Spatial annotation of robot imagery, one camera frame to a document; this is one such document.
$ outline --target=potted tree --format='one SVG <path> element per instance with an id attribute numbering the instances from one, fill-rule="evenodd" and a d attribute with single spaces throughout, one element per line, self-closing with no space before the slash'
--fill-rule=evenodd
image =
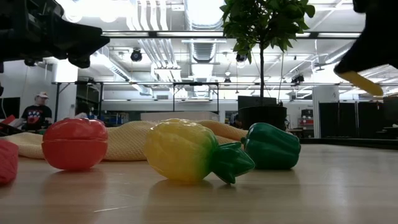
<path id="1" fill-rule="evenodd" d="M 243 128 L 264 122 L 284 130 L 286 108 L 263 103 L 264 50 L 278 46 L 284 53 L 292 47 L 290 40 L 296 40 L 296 34 L 309 29 L 304 17 L 306 14 L 313 17 L 315 7 L 308 0 L 225 0 L 220 9 L 224 12 L 224 36 L 236 39 L 234 52 L 246 55 L 251 63 L 253 47 L 260 48 L 261 105 L 239 110 Z"/>

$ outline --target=table surface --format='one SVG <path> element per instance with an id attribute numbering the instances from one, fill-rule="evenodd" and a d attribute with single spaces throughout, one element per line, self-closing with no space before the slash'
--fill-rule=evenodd
<path id="1" fill-rule="evenodd" d="M 0 223 L 397 223 L 398 152 L 306 145 L 290 171 L 255 170 L 225 185 L 164 180 L 146 162 L 60 172 L 20 159 L 0 187 Z"/>

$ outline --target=tree trunk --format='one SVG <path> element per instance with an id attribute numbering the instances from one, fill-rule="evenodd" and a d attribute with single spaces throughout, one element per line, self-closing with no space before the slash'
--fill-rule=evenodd
<path id="1" fill-rule="evenodd" d="M 264 106 L 264 49 L 262 48 L 262 43 L 260 43 L 260 98 L 261 98 L 261 106 Z"/>

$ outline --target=red plastic fruit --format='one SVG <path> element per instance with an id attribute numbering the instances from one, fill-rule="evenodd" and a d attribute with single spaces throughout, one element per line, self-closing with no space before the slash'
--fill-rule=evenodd
<path id="1" fill-rule="evenodd" d="M 63 170 L 87 170 L 100 163 L 108 148 L 108 132 L 102 121 L 66 119 L 56 122 L 43 136 L 47 162 Z"/>
<path id="2" fill-rule="evenodd" d="M 18 146 L 0 140 L 0 184 L 8 184 L 17 177 Z"/>

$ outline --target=toy fruit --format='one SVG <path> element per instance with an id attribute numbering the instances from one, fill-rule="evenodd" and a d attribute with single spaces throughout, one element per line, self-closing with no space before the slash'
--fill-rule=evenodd
<path id="1" fill-rule="evenodd" d="M 242 139 L 257 169 L 290 169 L 299 161 L 299 139 L 266 123 L 256 123 Z"/>
<path id="2" fill-rule="evenodd" d="M 226 183 L 254 168 L 241 150 L 241 143 L 218 145 L 213 132 L 182 119 L 160 122 L 147 133 L 144 154 L 159 174 L 172 179 L 197 182 L 214 172 Z"/>
<path id="3" fill-rule="evenodd" d="M 43 154 L 58 169 L 86 170 L 103 160 L 108 132 L 102 121 L 65 119 L 51 125 L 43 136 Z"/>
<path id="4" fill-rule="evenodd" d="M 0 140 L 0 184 L 8 184 L 17 177 L 18 146 Z"/>

